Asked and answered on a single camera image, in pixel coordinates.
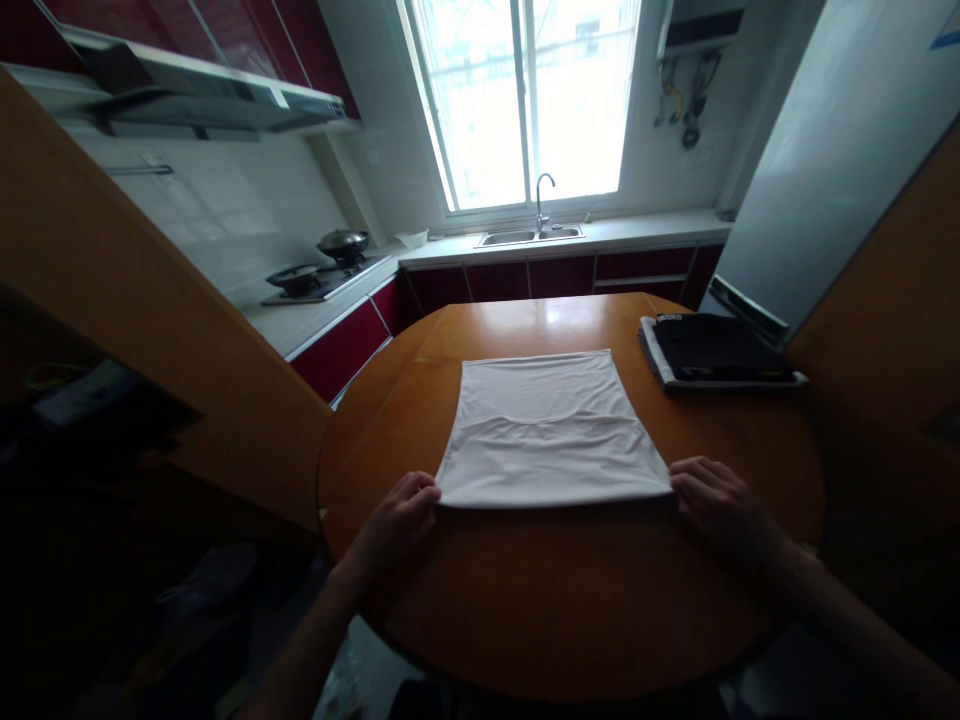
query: folded black clothing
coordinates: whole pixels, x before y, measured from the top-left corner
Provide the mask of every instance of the folded black clothing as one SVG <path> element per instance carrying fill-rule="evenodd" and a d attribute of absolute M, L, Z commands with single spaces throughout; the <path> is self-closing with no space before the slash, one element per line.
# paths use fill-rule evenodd
<path fill-rule="evenodd" d="M 786 358 L 739 318 L 660 315 L 653 331 L 677 379 L 793 382 Z"/>

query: red cabinet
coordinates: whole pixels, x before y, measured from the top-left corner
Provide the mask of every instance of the red cabinet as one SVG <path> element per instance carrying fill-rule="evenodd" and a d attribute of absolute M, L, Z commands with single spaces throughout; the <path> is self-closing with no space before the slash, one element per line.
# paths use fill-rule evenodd
<path fill-rule="evenodd" d="M 219 57 L 190 0 L 45 0 L 58 21 L 180 55 Z"/>
<path fill-rule="evenodd" d="M 333 402 L 387 337 L 383 321 L 367 300 L 297 355 L 290 365 L 320 397 Z"/>
<path fill-rule="evenodd" d="M 524 300 L 530 297 L 525 262 L 467 265 L 466 270 L 474 302 Z"/>
<path fill-rule="evenodd" d="M 347 115 L 359 118 L 357 104 L 316 0 L 274 0 L 274 4 L 297 50 L 310 87 L 343 98 Z"/>
<path fill-rule="evenodd" d="M 531 297 L 593 294 L 594 256 L 530 260 Z"/>
<path fill-rule="evenodd" d="M 0 62 L 86 74 L 79 56 L 33 0 L 6 0 L 0 22 Z"/>
<path fill-rule="evenodd" d="M 700 307 L 722 253 L 723 245 L 701 245 L 697 248 L 697 257 L 693 261 L 693 267 L 687 278 L 687 289 L 684 290 L 680 300 L 684 307 L 691 310 L 697 310 Z"/>
<path fill-rule="evenodd" d="M 271 0 L 194 0 L 214 41 L 235 70 L 308 86 Z"/>
<path fill-rule="evenodd" d="M 694 248 L 668 248 L 597 256 L 597 280 L 686 275 Z"/>
<path fill-rule="evenodd" d="M 371 298 L 394 337 L 422 317 L 410 282 L 402 270 L 373 293 Z"/>
<path fill-rule="evenodd" d="M 467 276 L 460 266 L 411 269 L 408 272 L 410 284 L 420 301 L 424 315 L 447 305 L 470 302 Z"/>
<path fill-rule="evenodd" d="M 14 2 L 39 13 L 32 0 Z M 348 116 L 360 117 L 316 0 L 46 0 L 46 5 L 59 22 L 83 30 L 336 95 Z M 16 39 L 13 25 L 0 28 L 0 38 Z M 19 38 L 33 36 L 24 32 Z"/>
<path fill-rule="evenodd" d="M 611 295 L 621 292 L 645 292 L 678 303 L 680 302 L 680 293 L 683 292 L 683 281 L 627 283 L 624 285 L 604 285 L 597 288 L 597 295 Z"/>

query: water heater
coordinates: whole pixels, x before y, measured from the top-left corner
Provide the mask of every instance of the water heater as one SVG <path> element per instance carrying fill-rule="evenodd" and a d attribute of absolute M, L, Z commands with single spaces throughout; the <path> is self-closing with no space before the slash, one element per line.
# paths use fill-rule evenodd
<path fill-rule="evenodd" d="M 740 32 L 746 0 L 667 0 L 657 59 L 714 50 Z"/>

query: orange wall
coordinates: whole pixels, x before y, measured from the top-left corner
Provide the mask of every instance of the orange wall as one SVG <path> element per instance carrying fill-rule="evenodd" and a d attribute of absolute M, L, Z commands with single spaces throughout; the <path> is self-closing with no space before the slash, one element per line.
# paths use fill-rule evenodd
<path fill-rule="evenodd" d="M 173 462 L 319 532 L 331 411 L 0 70 L 0 282 L 199 412 Z"/>
<path fill-rule="evenodd" d="M 840 561 L 960 527 L 960 449 L 922 430 L 960 401 L 958 187 L 954 127 L 787 349 L 811 380 Z"/>

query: right hand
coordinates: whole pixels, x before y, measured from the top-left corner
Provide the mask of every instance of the right hand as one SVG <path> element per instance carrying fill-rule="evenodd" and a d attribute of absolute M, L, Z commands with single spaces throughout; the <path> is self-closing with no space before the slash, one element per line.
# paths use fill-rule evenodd
<path fill-rule="evenodd" d="M 680 513 L 694 527 L 744 561 L 775 570 L 803 552 L 747 484 L 723 463 L 700 456 L 670 466 Z"/>
<path fill-rule="evenodd" d="M 340 565 L 369 583 L 433 529 L 440 488 L 425 472 L 409 472 L 360 529 Z"/>

